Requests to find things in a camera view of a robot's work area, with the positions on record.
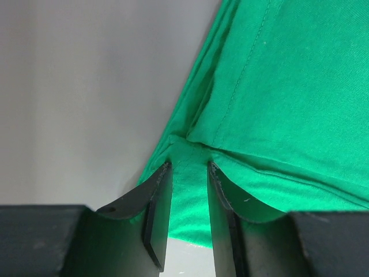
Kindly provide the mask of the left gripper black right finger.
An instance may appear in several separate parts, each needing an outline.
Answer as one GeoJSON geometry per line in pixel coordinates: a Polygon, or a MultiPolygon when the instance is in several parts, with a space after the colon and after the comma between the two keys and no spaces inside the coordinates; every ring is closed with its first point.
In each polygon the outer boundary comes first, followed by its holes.
{"type": "Polygon", "coordinates": [[[216,276],[312,276],[292,216],[247,193],[213,162],[207,179],[216,276]]]}

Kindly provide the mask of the green t shirt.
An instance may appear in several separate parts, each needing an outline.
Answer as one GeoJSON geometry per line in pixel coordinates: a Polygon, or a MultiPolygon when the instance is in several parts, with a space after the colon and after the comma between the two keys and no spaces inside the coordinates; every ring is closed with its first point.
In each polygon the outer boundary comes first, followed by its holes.
{"type": "Polygon", "coordinates": [[[169,236],[211,247],[206,165],[280,211],[368,208],[368,2],[222,1],[145,181],[169,236]]]}

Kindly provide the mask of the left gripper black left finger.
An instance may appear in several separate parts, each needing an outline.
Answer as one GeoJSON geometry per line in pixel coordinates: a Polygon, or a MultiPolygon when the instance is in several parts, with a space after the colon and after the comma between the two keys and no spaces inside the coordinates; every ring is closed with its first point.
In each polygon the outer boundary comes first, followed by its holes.
{"type": "Polygon", "coordinates": [[[172,164],[77,225],[61,276],[159,276],[164,271],[172,164]]]}

